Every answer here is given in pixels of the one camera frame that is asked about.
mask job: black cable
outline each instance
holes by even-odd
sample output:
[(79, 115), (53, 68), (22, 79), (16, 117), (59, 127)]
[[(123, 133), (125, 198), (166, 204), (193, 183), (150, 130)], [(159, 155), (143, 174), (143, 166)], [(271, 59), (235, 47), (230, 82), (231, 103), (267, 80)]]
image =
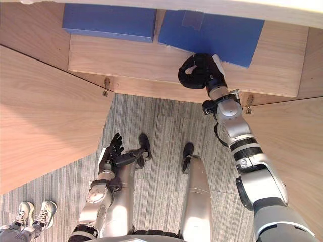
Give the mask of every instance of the black cable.
[(225, 147), (228, 147), (228, 144), (226, 142), (224, 142), (222, 139), (220, 139), (219, 135), (218, 135), (218, 132), (217, 132), (217, 129), (218, 129), (218, 124), (219, 123), (216, 123), (216, 125), (214, 126), (214, 133), (216, 134), (216, 137), (217, 139), (219, 140), (219, 142), (224, 145)]

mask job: wooden shelf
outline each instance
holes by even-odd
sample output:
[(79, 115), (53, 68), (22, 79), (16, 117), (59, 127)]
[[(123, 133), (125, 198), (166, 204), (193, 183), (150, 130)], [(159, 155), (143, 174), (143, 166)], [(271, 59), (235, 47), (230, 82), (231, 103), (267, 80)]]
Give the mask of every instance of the wooden shelf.
[[(152, 44), (72, 35), (69, 70), (178, 84), (178, 68), (191, 53), (158, 44), (163, 16), (158, 11)], [(223, 63), (228, 87), (296, 97), (307, 34), (308, 27), (265, 22), (249, 68)]]
[[(20, 0), (2, 1), (20, 2)], [(41, 1), (43, 0), (28, 0), (25, 2)], [(192, 10), (323, 28), (323, 5), (320, 0), (56, 0), (55, 2)]]

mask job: gray fabric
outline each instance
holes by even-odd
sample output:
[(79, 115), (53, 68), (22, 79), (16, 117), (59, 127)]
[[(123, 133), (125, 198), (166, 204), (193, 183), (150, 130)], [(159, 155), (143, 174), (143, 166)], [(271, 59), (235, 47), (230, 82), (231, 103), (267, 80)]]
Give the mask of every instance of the gray fabric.
[(211, 188), (213, 241), (254, 241), (253, 213), (240, 202), (232, 155), (217, 141), (213, 127), (213, 117), (203, 114), (201, 104), (116, 94), (97, 152), (1, 195), (0, 224), (14, 220), (21, 201), (33, 202), (39, 211), (42, 200), (51, 199), (58, 205), (53, 227), (37, 240), (67, 241), (85, 204), (89, 181), (97, 175), (102, 148), (116, 132), (123, 136), (126, 150), (138, 148), (138, 136), (145, 132), (153, 158), (135, 174), (136, 229), (178, 232), (187, 182), (180, 161), (184, 145), (191, 141), (204, 161)]
[(40, 236), (42, 228), (38, 224), (31, 225), (34, 228), (33, 232), (20, 231), (17, 225), (10, 225), (9, 229), (5, 229), (0, 234), (0, 242), (31, 242), (33, 239)]

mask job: wooden board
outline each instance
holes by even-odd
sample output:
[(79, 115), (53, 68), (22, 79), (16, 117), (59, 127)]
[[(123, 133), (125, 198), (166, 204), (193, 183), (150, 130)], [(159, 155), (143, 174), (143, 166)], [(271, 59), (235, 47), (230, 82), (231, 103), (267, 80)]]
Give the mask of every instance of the wooden board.
[[(323, 29), (309, 28), (304, 68), (298, 97), (288, 98), (259, 93), (240, 92), (241, 104), (247, 106), (249, 96), (253, 96), (251, 106), (284, 102), (323, 96)], [(179, 83), (152, 82), (150, 80), (127, 77), (110, 77), (110, 89), (117, 93), (146, 97), (165, 98), (178, 101), (202, 103), (208, 99), (206, 91), (183, 88)]]
[[(162, 18), (159, 11), (158, 23)], [(69, 70), (178, 83), (178, 68), (191, 54), (158, 44), (158, 29), (152, 44), (72, 35)], [(223, 63), (228, 87), (296, 97), (307, 32), (307, 27), (265, 22), (249, 68)]]
[(298, 97), (323, 96), (323, 29), (309, 28)]
[[(19, 0), (1, 0), (18, 2)], [(26, 3), (42, 0), (24, 0)], [(109, 4), (156, 9), (193, 10), (205, 13), (265, 19), (283, 23), (323, 28), (323, 5), (318, 0), (56, 0), (66, 3)]]
[[(70, 35), (62, 29), (64, 4), (0, 4), (0, 44), (67, 71)], [(105, 76), (73, 73), (104, 86)]]
[(286, 184), (290, 206), (323, 239), (323, 98), (252, 109), (245, 118)]
[(114, 94), (0, 46), (0, 192), (96, 151)]

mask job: wooden cabinet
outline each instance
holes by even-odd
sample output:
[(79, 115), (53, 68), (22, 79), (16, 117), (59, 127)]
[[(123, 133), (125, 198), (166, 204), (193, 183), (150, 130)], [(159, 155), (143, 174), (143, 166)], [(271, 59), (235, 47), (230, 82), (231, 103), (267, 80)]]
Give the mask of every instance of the wooden cabinet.
[(113, 92), (0, 47), (5, 193), (96, 151)]

